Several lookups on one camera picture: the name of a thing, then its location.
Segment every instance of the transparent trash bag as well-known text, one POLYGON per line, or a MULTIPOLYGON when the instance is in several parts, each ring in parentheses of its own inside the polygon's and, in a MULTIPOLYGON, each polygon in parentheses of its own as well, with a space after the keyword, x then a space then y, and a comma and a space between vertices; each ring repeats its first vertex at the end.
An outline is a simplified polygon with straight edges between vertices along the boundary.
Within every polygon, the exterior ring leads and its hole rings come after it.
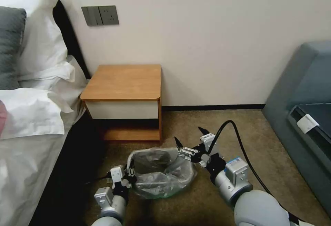
POLYGON ((137 182, 134 191, 146 198, 167 198, 187 187, 197 175, 195 165, 177 156, 176 148, 149 148, 133 151, 137 182))

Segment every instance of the nightstand bottom shelf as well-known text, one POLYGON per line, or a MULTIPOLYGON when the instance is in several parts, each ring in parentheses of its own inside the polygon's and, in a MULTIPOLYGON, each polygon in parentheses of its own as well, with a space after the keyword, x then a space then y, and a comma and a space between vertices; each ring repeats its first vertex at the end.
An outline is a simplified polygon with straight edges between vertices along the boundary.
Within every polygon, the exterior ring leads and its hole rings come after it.
POLYGON ((159 141, 158 119, 96 119, 94 120, 107 141, 159 141))

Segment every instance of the wall switch panel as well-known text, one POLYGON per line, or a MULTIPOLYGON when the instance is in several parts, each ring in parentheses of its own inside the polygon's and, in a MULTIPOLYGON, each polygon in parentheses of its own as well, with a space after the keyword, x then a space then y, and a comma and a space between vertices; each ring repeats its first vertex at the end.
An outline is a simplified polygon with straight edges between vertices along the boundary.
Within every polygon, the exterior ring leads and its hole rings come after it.
POLYGON ((118 25, 116 6, 82 7, 88 26, 118 25))

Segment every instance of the gray pillow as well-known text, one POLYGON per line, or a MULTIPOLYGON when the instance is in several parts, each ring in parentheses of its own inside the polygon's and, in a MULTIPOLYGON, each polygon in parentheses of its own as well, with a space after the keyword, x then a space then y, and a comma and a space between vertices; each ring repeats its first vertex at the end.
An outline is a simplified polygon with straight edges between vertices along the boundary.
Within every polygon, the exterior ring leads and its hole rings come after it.
POLYGON ((19 88, 16 63, 26 18, 24 9, 0 6, 0 90, 19 88))

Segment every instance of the black headboard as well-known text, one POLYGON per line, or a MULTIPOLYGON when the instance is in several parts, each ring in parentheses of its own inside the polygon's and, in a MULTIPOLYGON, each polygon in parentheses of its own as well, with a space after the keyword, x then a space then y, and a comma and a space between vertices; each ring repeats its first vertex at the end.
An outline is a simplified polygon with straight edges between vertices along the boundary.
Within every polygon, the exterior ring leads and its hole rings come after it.
POLYGON ((54 17, 56 24, 59 26, 59 28, 61 30, 64 43, 66 44, 67 49, 68 49, 68 54, 75 57, 78 64, 82 68, 82 70, 85 74, 85 77, 87 79, 90 79, 91 76, 89 74, 89 71, 87 70, 82 52, 80 50, 80 47, 79 47, 79 44, 78 44, 78 41, 77 41, 77 38, 75 35, 75 32, 72 28, 68 14, 60 0, 57 2, 56 6, 53 9, 53 17, 54 17))

